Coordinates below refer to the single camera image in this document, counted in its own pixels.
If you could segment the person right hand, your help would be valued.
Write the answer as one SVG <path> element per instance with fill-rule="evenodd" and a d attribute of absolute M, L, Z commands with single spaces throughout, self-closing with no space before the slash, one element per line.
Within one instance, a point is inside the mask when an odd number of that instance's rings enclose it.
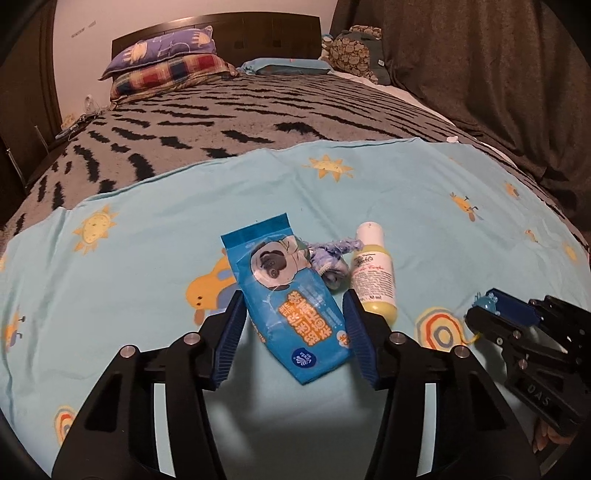
<path fill-rule="evenodd" d="M 547 422 L 539 418 L 534 429 L 532 448 L 534 453 L 543 451 L 550 443 L 555 445 L 570 445 L 576 435 L 562 436 Z"/>

